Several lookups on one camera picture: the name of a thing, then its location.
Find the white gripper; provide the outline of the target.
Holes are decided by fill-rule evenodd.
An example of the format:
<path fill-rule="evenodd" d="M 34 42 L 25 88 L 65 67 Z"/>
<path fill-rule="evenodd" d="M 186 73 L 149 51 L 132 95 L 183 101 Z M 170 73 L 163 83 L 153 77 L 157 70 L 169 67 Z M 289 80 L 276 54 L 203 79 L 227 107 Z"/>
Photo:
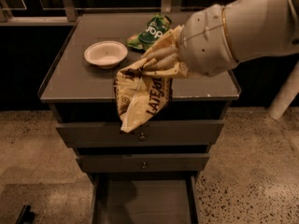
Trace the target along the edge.
<path fill-rule="evenodd" d="M 239 60 L 228 34 L 225 7 L 214 5 L 192 14 L 182 26 L 178 49 L 180 59 L 203 76 L 214 77 L 236 68 Z M 168 47 L 144 53 L 142 57 L 150 60 L 144 70 L 173 68 L 178 62 L 178 49 Z"/>

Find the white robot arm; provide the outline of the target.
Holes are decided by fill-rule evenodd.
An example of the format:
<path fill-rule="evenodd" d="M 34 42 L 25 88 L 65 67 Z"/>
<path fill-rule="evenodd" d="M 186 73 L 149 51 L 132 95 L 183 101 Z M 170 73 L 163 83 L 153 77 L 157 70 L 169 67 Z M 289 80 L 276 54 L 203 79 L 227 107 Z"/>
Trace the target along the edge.
<path fill-rule="evenodd" d="M 181 61 L 214 77 L 240 63 L 299 52 L 299 0 L 236 0 L 193 13 L 144 57 Z"/>

